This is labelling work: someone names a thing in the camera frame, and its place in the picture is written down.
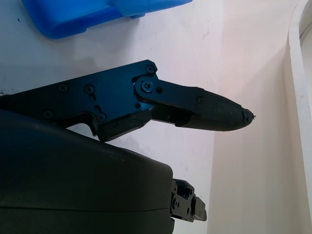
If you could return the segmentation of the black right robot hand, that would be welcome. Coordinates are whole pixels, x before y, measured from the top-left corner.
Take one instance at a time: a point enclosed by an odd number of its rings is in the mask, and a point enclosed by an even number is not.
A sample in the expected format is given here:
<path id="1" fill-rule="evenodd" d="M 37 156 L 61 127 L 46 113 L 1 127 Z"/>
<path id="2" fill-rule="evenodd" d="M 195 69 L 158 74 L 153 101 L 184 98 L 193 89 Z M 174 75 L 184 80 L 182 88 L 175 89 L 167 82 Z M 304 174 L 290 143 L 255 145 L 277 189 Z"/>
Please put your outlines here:
<path id="1" fill-rule="evenodd" d="M 206 221 L 170 166 L 109 141 L 150 120 L 224 132 L 254 115 L 156 72 L 144 60 L 1 96 L 1 233 L 171 234 L 176 219 Z"/>

